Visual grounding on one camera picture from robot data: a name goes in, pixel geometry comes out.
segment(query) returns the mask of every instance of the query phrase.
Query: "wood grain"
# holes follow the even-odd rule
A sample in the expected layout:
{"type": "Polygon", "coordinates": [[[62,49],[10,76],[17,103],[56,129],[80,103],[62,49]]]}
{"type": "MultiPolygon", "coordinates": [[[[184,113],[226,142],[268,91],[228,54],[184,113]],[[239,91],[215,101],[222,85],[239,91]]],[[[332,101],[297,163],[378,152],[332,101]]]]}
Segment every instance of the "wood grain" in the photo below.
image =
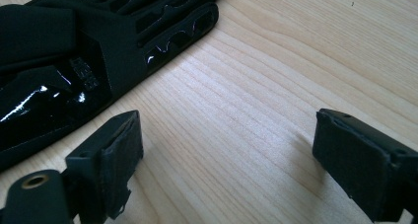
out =
{"type": "Polygon", "coordinates": [[[315,112],[350,113],[418,150],[418,0],[218,5],[207,37],[0,174],[1,205],[13,181],[64,170],[108,118],[138,110],[145,158],[125,212],[107,223],[370,223],[312,156],[315,112]]]}

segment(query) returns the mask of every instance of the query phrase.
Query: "black plastic part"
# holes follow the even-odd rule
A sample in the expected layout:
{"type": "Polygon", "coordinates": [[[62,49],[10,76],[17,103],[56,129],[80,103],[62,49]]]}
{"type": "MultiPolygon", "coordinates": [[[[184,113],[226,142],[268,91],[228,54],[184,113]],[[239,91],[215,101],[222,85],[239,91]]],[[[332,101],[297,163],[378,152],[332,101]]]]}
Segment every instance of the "black plastic part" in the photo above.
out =
{"type": "Polygon", "coordinates": [[[105,123],[66,157],[62,174],[32,173],[9,189],[0,224],[104,223],[124,210],[127,182],[144,156],[139,113],[126,112],[105,123]]]}
{"type": "Polygon", "coordinates": [[[6,5],[0,8],[0,23],[0,75],[75,50],[76,21],[70,9],[6,5]]]}
{"type": "Polygon", "coordinates": [[[418,215],[418,153],[361,120],[321,109],[313,155],[372,221],[418,215]]]}
{"type": "Polygon", "coordinates": [[[138,112],[110,119],[66,158],[69,180],[78,181],[82,222],[116,218],[128,200],[127,182],[144,156],[138,112]]]}
{"type": "Polygon", "coordinates": [[[53,170],[17,180],[9,189],[0,221],[1,224],[71,222],[61,175],[53,170]]]}
{"type": "MultiPolygon", "coordinates": [[[[214,1],[33,0],[26,4],[25,10],[74,13],[68,24],[76,26],[76,47],[65,57],[14,62],[19,67],[0,63],[0,171],[80,127],[205,36],[218,21],[214,1]]],[[[58,19],[51,21],[59,26],[58,19]]],[[[42,45],[42,39],[28,37],[42,45]]],[[[50,52],[47,47],[40,51],[50,52]]]]}

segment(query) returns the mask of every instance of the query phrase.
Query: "wooden table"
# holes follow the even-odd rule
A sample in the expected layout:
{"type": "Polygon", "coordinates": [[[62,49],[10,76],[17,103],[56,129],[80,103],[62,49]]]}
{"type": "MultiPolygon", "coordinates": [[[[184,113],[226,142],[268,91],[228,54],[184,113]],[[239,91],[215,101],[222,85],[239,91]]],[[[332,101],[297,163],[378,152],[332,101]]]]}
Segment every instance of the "wooden table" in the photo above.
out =
{"type": "Polygon", "coordinates": [[[145,157],[125,212],[107,223],[370,223],[312,155],[315,112],[350,113],[418,150],[418,0],[218,5],[207,37],[0,174],[0,206],[16,179],[63,171],[107,119],[138,110],[145,157]]]}

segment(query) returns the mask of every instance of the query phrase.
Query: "light wood surface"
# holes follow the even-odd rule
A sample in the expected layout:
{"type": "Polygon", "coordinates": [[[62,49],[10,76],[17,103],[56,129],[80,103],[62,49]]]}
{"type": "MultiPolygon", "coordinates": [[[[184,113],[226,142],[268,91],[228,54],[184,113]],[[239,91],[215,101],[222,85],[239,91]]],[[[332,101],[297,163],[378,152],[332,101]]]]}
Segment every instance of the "light wood surface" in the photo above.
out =
{"type": "Polygon", "coordinates": [[[0,206],[16,179],[63,171],[108,118],[138,110],[145,158],[125,212],[107,223],[370,223],[312,155],[315,112],[350,113],[418,150],[418,0],[218,5],[207,37],[0,174],[0,206]]]}

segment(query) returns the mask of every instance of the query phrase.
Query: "glossy black surface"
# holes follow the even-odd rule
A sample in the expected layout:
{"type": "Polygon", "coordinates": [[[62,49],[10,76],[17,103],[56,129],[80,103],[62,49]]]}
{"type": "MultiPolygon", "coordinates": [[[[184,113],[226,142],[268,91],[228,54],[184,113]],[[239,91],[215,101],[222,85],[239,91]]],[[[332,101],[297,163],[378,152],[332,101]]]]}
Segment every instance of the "glossy black surface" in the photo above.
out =
{"type": "Polygon", "coordinates": [[[77,47],[0,74],[0,171],[81,126],[202,38],[218,20],[213,1],[28,3],[73,10],[77,47]]]}

